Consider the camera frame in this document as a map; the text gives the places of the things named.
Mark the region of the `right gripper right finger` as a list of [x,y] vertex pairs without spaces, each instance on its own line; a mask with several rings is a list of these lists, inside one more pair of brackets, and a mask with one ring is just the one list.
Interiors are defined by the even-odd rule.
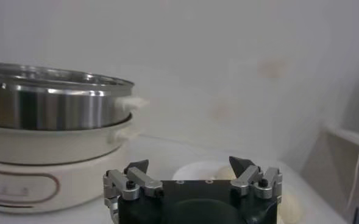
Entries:
[[229,163],[236,176],[230,181],[230,185],[240,197],[253,191],[253,194],[262,200],[282,198],[282,173],[279,168],[269,167],[264,172],[251,160],[235,156],[229,157]]

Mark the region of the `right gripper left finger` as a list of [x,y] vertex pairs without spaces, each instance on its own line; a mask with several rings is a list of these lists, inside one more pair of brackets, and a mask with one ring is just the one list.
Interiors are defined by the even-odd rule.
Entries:
[[103,176],[104,198],[110,201],[121,197],[133,201],[143,193],[147,197],[164,196],[163,182],[152,179],[146,174],[149,160],[130,163],[122,172],[118,169],[108,170]]

